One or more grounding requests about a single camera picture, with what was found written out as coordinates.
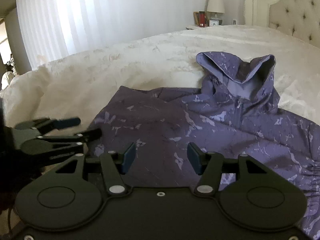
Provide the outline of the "purple patterned hooded jacket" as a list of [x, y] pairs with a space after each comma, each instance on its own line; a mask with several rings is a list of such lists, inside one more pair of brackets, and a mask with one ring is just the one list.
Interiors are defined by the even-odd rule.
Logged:
[[275, 57], [245, 62], [209, 51], [196, 62], [206, 72], [201, 88], [120, 87], [90, 124], [102, 131], [89, 145], [91, 156], [135, 143], [126, 184], [194, 187], [199, 177], [187, 159], [189, 143], [227, 158], [251, 155], [304, 192], [301, 226], [319, 239], [319, 126], [279, 108]]

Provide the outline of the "white bed comforter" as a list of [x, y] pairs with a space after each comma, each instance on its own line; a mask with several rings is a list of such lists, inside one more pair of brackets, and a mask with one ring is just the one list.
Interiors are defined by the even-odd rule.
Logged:
[[319, 122], [319, 49], [274, 29], [227, 25], [161, 34], [39, 66], [1, 91], [5, 123], [77, 116], [86, 128], [120, 86], [200, 87], [204, 71], [195, 57], [203, 51], [244, 61], [274, 55], [280, 107]]

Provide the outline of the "white window curtain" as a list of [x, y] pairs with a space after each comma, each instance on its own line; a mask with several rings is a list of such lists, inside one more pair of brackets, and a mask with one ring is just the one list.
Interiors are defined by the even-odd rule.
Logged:
[[206, 0], [16, 0], [32, 68], [87, 50], [183, 30]]

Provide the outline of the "white nightstand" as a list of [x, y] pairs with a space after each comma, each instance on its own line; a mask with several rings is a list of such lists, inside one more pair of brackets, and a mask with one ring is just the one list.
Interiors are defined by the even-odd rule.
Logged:
[[205, 26], [205, 27], [201, 27], [201, 26], [198, 26], [198, 25], [188, 25], [188, 26], [186, 26], [187, 30], [206, 29], [206, 28], [208, 28], [208, 26]]

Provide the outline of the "small white alarm clock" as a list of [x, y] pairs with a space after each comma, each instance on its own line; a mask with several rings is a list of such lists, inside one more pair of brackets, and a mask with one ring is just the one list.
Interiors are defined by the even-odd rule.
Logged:
[[220, 25], [219, 19], [210, 19], [210, 20], [209, 20], [209, 26], [210, 26], [210, 27], [219, 26], [219, 25]]

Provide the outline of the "white table lamp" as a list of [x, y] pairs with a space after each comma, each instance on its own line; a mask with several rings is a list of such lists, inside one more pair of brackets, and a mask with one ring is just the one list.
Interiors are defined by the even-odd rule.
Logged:
[[222, 18], [220, 16], [225, 13], [223, 0], [208, 0], [207, 12], [210, 15], [210, 19], [219, 19], [221, 25]]

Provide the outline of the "cream tufted headboard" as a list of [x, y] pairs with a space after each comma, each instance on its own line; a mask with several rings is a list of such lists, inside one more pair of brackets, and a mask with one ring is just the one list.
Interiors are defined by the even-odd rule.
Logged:
[[319, 47], [319, 0], [245, 0], [244, 17]]

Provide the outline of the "red picture frame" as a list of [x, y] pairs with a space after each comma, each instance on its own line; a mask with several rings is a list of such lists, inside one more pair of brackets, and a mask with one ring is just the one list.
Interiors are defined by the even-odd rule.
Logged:
[[201, 28], [208, 27], [208, 18], [205, 11], [193, 12], [195, 25]]

